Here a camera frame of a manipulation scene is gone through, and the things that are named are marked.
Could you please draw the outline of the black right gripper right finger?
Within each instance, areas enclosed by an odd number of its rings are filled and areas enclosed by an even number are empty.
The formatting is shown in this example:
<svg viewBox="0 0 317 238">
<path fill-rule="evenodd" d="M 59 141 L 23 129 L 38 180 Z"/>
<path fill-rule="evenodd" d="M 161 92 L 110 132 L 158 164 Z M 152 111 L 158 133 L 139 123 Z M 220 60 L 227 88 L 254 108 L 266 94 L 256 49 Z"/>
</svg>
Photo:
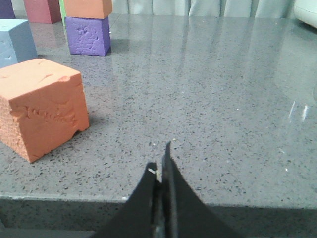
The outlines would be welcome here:
<svg viewBox="0 0 317 238">
<path fill-rule="evenodd" d="M 167 238 L 240 238 L 194 193 L 171 156 L 168 142 L 162 159 L 163 210 Z"/>
</svg>

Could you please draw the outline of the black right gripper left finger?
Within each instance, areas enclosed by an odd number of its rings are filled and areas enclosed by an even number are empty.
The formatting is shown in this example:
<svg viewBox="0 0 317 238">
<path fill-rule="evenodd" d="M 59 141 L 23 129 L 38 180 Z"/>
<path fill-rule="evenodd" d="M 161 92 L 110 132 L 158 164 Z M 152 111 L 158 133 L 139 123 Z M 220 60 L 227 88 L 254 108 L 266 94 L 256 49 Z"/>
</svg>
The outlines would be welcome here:
<svg viewBox="0 0 317 238">
<path fill-rule="evenodd" d="M 137 187 L 117 214 L 92 238 L 152 238 L 156 163 L 148 163 Z"/>
</svg>

